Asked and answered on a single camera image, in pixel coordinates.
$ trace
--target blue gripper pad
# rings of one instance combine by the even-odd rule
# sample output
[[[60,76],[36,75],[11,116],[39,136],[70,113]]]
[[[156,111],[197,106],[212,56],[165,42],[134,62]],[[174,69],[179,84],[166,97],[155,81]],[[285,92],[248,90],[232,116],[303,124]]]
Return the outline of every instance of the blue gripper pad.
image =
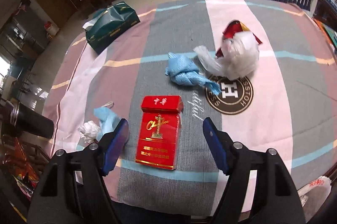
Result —
[[[227,173],[229,167],[227,165],[226,151],[223,149],[219,138],[217,137],[219,132],[212,120],[208,117],[203,121],[203,135],[207,141],[208,147],[211,150],[212,156],[219,170],[222,170],[224,174]]]
[[[102,171],[105,175],[115,168],[119,155],[121,154],[125,143],[129,139],[129,123],[125,119],[121,119],[114,130],[114,133],[116,135],[112,139],[104,155],[104,165]]]

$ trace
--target red foil wrapper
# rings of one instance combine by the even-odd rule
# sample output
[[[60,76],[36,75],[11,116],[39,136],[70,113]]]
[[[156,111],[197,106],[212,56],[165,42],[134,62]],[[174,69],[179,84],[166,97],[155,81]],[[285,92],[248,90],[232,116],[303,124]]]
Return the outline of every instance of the red foil wrapper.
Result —
[[[250,29],[243,24],[242,22],[238,21],[238,20],[233,20],[232,22],[230,22],[230,24],[228,24],[228,26],[226,27],[226,29],[222,32],[223,37],[222,39],[228,39],[228,38],[233,38],[234,34],[237,32],[241,32],[241,31],[250,31]],[[257,43],[260,45],[262,44],[262,41],[253,33]],[[219,48],[217,50],[217,52],[215,53],[215,56],[217,58],[223,57],[223,53],[221,51],[221,48]]]
[[[153,101],[157,98],[159,101],[153,106]],[[166,102],[160,104],[163,98],[166,98]],[[146,96],[144,98],[142,103],[144,113],[140,124],[135,160],[137,163],[168,170],[175,169],[181,127],[179,112],[182,108],[179,96]]]

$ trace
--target circular logo print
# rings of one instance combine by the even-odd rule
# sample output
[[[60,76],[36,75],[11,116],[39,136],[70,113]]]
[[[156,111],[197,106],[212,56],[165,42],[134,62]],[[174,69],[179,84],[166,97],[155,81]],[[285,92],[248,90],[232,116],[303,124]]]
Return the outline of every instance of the circular logo print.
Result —
[[[218,112],[236,115],[246,110],[253,99],[253,86],[247,77],[230,81],[226,77],[211,76],[220,85],[221,93],[215,95],[206,88],[208,103]]]

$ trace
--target tiled floor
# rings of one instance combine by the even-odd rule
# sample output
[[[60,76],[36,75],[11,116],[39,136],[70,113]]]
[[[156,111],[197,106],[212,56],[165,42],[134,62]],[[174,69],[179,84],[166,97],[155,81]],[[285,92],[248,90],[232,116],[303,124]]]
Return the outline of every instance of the tiled floor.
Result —
[[[144,5],[159,4],[174,0],[124,0],[134,9],[138,9]],[[71,44],[71,42],[82,31],[82,25],[85,22],[86,17],[81,12],[76,12],[67,22],[67,24],[60,30],[58,35],[50,42],[47,49],[36,60],[30,80],[36,86],[41,88],[37,95],[31,94],[30,96],[23,96],[22,102],[27,106],[30,106],[34,101],[36,102],[35,110],[42,113],[44,99],[39,95],[44,91],[49,92],[54,78],[57,74],[60,65],[62,64],[63,57]]]

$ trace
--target red cigarette pack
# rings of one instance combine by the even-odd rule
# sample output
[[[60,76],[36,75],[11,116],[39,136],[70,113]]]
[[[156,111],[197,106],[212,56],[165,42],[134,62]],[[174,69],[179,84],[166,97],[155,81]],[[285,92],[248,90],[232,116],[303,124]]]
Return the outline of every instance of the red cigarette pack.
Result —
[[[175,169],[180,116],[180,96],[146,96],[142,103],[136,162],[168,170]]]

